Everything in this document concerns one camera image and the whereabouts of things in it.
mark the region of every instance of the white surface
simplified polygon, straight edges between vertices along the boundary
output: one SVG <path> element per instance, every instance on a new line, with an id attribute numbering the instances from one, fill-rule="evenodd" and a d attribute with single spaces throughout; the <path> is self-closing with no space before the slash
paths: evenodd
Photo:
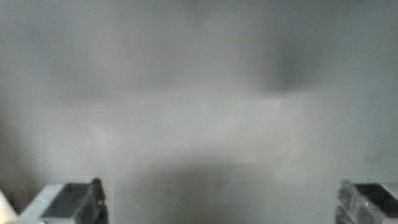
<path id="1" fill-rule="evenodd" d="M 3 190 L 99 176 L 113 224 L 332 223 L 339 180 L 398 179 L 394 1 L 0 5 Z"/>
<path id="2" fill-rule="evenodd" d="M 12 220 L 15 220 L 15 212 L 8 205 L 8 201 L 3 196 L 3 193 L 0 191 L 0 224 L 5 224 Z"/>

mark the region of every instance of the gray background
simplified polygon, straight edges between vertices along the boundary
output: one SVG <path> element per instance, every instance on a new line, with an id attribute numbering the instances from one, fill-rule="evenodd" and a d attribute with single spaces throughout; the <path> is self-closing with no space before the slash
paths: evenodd
<path id="1" fill-rule="evenodd" d="M 111 223 L 332 223 L 398 180 L 398 2 L 1 1 L 0 188 L 104 181 Z"/>

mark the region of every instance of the blurry surface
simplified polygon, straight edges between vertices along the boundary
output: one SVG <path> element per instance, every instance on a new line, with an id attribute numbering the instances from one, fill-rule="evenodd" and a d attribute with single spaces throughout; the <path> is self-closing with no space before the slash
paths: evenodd
<path id="1" fill-rule="evenodd" d="M 99 176 L 111 223 L 332 223 L 398 179 L 396 7 L 3 1 L 5 193 Z"/>

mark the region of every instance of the gray wall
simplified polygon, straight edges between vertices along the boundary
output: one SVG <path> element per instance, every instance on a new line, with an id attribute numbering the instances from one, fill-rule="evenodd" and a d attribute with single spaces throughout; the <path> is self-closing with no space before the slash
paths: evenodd
<path id="1" fill-rule="evenodd" d="M 111 223 L 332 223 L 398 180 L 394 1 L 1 1 L 0 187 L 102 178 Z"/>

